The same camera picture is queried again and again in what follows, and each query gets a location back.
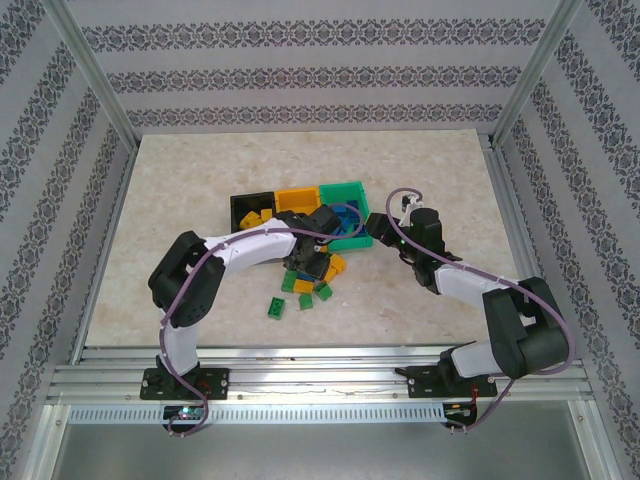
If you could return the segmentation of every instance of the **marble tabletop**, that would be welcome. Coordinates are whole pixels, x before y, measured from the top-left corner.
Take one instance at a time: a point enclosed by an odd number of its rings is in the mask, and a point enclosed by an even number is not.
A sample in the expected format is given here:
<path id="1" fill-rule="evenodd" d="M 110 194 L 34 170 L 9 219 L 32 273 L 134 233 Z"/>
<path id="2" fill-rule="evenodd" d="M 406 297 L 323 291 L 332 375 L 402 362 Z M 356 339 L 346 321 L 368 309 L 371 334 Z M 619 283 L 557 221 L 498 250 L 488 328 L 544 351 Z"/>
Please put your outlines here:
<path id="1" fill-rule="evenodd" d="M 516 269 L 474 130 L 145 136 L 91 319 L 87 345 L 157 345 L 147 279 L 182 232 L 229 233 L 231 195 L 362 181 L 372 212 L 400 186 L 440 212 L 447 248 L 498 275 Z M 400 199 L 395 214 L 400 214 Z M 326 302 L 300 311 L 280 264 L 226 277 L 200 323 L 203 346 L 437 344 L 487 336 L 481 311 L 420 287 L 397 251 L 346 251 Z M 285 298 L 281 320 L 267 317 Z"/>

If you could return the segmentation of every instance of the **purple cable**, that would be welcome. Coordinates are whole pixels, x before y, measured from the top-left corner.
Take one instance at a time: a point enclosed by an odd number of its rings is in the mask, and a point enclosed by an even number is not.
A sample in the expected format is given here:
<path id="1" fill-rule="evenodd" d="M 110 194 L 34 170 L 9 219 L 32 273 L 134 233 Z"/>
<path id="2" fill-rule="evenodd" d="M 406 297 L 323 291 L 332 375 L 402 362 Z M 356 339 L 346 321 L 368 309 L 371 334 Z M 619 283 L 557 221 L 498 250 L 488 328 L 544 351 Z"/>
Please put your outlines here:
<path id="1" fill-rule="evenodd" d="M 178 291 L 178 294 L 176 295 L 176 298 L 173 299 L 173 302 L 171 303 L 171 306 L 167 310 L 167 313 L 165 313 L 164 317 L 160 321 L 160 352 L 162 353 L 162 357 L 164 358 L 164 365 L 167 367 L 167 370 L 169 371 L 169 373 L 171 375 L 173 375 L 176 378 L 176 380 L 178 380 L 178 382 L 183 387 L 185 387 L 187 390 L 189 390 L 194 395 L 196 395 L 200 400 L 202 400 L 202 405 L 203 405 L 203 408 L 204 408 L 204 413 L 202 415 L 202 419 L 200 420 L 200 422 L 198 422 L 190 430 L 188 430 L 188 431 L 186 431 L 184 433 L 180 433 L 179 434 L 180 437 L 188 437 L 188 436 L 193 435 L 194 433 L 198 432 L 204 426 L 204 424 L 206 423 L 207 419 L 209 418 L 209 401 L 207 400 L 207 397 L 202 392 L 200 392 L 200 390 L 198 390 L 197 388 L 191 386 L 188 382 L 186 382 L 178 374 L 176 369 L 173 368 L 173 365 L 171 364 L 171 361 L 169 360 L 169 356 L 167 355 L 167 347 L 166 347 L 166 343 L 165 343 L 165 340 L 164 340 L 164 332 L 165 332 L 165 328 L 166 328 L 167 324 L 169 323 L 169 319 L 171 318 L 171 316 L 177 310 L 178 305 L 180 304 L 180 301 L 182 300 L 182 297 L 184 297 L 187 289 L 189 288 L 189 286 L 193 282 L 193 278 L 198 273 L 198 271 L 202 268 L 202 266 L 205 264 L 205 262 L 209 258 L 211 258 L 211 256 L 214 253 L 216 253 L 218 250 L 222 250 L 224 248 L 227 248 L 232 243 L 238 242 L 238 241 L 243 240 L 245 238 L 253 237 L 255 235 L 268 235 L 269 233 L 301 233 L 303 235 L 308 235 L 310 237 L 316 237 L 316 238 L 322 238 L 324 240 L 343 240 L 343 239 L 355 237 L 364 228 L 364 217 L 362 216 L 362 214 L 360 213 L 360 211 L 357 208 L 355 208 L 355 207 L 353 207 L 351 205 L 348 205 L 346 203 L 332 203 L 329 206 L 330 207 L 346 207 L 349 210 L 354 211 L 358 215 L 358 222 L 359 222 L 358 228 L 356 228 L 352 233 L 349 233 L 349 234 L 346 234 L 346 235 L 326 235 L 324 233 L 311 232 L 311 231 L 308 231 L 308 230 L 302 230 L 300 228 L 269 228 L 269 229 L 261 228 L 261 229 L 258 229 L 258 230 L 252 230 L 252 231 L 244 232 L 244 233 L 241 233 L 241 234 L 239 234 L 239 235 L 237 235 L 237 236 L 235 236 L 233 238 L 230 238 L 226 242 L 222 242 L 222 243 L 219 243 L 219 244 L 213 246 L 207 253 L 205 253 L 202 256 L 202 258 L 200 260 L 198 260 L 198 263 L 196 263 L 196 265 L 193 267 L 193 270 L 191 270 L 191 272 L 187 276 L 187 279 L 182 284 L 182 287 Z M 167 425 L 167 430 L 169 431 L 169 435 L 171 435 L 171 436 L 176 435 L 176 433 L 172 430 L 171 427 L 173 425 L 173 422 L 175 420 L 179 420 L 179 419 L 180 419 L 180 417 L 178 416 L 178 417 L 173 417 L 173 418 L 171 418 L 169 420 L 169 424 Z"/>
<path id="2" fill-rule="evenodd" d="M 558 325 L 562 329 L 562 333 L 564 334 L 565 339 L 567 340 L 567 344 L 569 345 L 569 355 L 567 355 L 567 359 L 565 360 L 565 362 L 562 365 L 558 365 L 557 367 L 549 368 L 547 370 L 540 370 L 539 372 L 536 372 L 536 374 L 538 374 L 538 375 L 553 375 L 555 373 L 563 372 L 567 368 L 569 368 L 569 366 L 571 366 L 571 363 L 573 362 L 573 360 L 575 358 L 575 355 L 576 355 L 576 346 L 575 346 L 575 340 L 573 338 L 571 330 L 569 330 L 569 326 L 567 325 L 567 322 L 564 320 L 564 318 L 562 318 L 562 316 L 558 312 L 556 312 L 551 307 L 551 305 L 549 305 L 547 302 L 545 302 L 542 298 L 540 298 L 539 296 L 535 295 L 534 293 L 531 293 L 529 290 L 527 290 L 525 288 L 522 288 L 520 285 L 517 285 L 517 284 L 515 284 L 513 282 L 510 282 L 509 280 L 505 280 L 504 278 L 497 277 L 497 276 L 492 275 L 490 273 L 484 272 L 484 271 L 482 271 L 482 270 L 480 270 L 478 268 L 467 266 L 467 265 L 461 265 L 459 263 L 452 262 L 451 260 L 449 260 L 447 258 L 444 258 L 443 256 L 438 255 L 437 253 L 432 252 L 431 250 L 428 250 L 428 249 L 424 248 L 422 245 L 419 245 L 416 242 L 414 242 L 413 240 L 411 240 L 407 235 L 404 234 L 404 232 L 396 224 L 395 220 L 393 219 L 393 215 L 391 214 L 391 200 L 393 200 L 393 197 L 396 196 L 400 192 L 415 193 L 416 195 L 418 195 L 418 200 L 422 200 L 422 192 L 420 192 L 419 190 L 416 190 L 415 188 L 410 188 L 410 187 L 396 188 L 387 197 L 387 203 L 386 203 L 387 217 L 389 217 L 389 222 L 391 223 L 391 226 L 396 231 L 396 233 L 398 235 L 400 235 L 400 238 L 402 238 L 405 242 L 407 242 L 412 247 L 418 249 L 422 253 L 426 253 L 427 255 L 429 255 L 429 256 L 435 258 L 436 260 L 438 260 L 439 262 L 442 262 L 442 263 L 444 263 L 446 265 L 451 265 L 452 267 L 457 268 L 459 270 L 467 270 L 467 271 L 469 271 L 471 273 L 474 273 L 474 274 L 476 274 L 476 275 L 478 275 L 478 276 L 480 276 L 482 278 L 486 278 L 487 280 L 491 280 L 492 282 L 498 282 L 498 283 L 500 283 L 502 285 L 505 285 L 507 287 L 513 288 L 514 290 L 522 293 L 525 297 L 527 297 L 531 301 L 537 303 L 542 308 L 544 308 L 547 312 L 549 312 L 549 314 L 554 318 L 554 320 L 556 320 L 558 322 Z M 455 429 L 455 431 L 457 431 L 457 432 L 466 432 L 466 431 L 469 431 L 469 430 L 473 430 L 474 428 L 476 428 L 476 427 L 480 426 L 482 423 L 484 423 L 487 420 L 487 418 L 495 411 L 495 409 L 500 404 L 500 402 L 502 402 L 502 399 L 507 395 L 509 390 L 511 390 L 511 387 L 513 386 L 514 382 L 515 382 L 515 380 L 511 380 L 507 384 L 507 386 L 502 391 L 502 393 L 500 393 L 498 398 L 496 398 L 496 400 L 489 406 L 489 408 L 487 408 L 487 410 L 482 414 L 482 416 L 473 425 L 470 425 L 466 429 L 457 428 L 457 429 Z"/>

